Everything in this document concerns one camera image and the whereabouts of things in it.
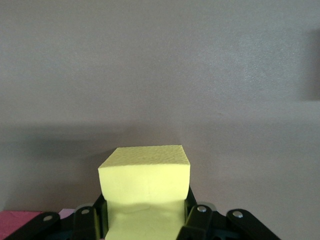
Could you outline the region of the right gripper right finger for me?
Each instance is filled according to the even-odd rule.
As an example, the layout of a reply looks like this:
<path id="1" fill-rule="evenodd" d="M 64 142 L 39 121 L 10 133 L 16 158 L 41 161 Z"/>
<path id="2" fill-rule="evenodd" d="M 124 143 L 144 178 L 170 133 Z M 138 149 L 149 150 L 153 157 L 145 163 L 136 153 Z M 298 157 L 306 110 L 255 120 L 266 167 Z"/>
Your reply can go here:
<path id="1" fill-rule="evenodd" d="M 232 209 L 226 215 L 207 203 L 196 201 L 191 188 L 184 200 L 185 223 L 178 240 L 278 240 L 279 237 L 245 209 Z"/>

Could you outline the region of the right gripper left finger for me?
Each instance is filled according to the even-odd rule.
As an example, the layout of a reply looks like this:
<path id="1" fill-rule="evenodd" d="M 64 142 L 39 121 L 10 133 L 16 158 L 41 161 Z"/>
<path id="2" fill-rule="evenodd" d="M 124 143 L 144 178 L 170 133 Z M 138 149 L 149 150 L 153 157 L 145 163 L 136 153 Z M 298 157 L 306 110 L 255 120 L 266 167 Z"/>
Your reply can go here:
<path id="1" fill-rule="evenodd" d="M 61 218 L 43 212 L 6 237 L 7 240 L 101 240 L 108 232 L 107 201 L 102 195 L 92 206 L 83 206 Z"/>

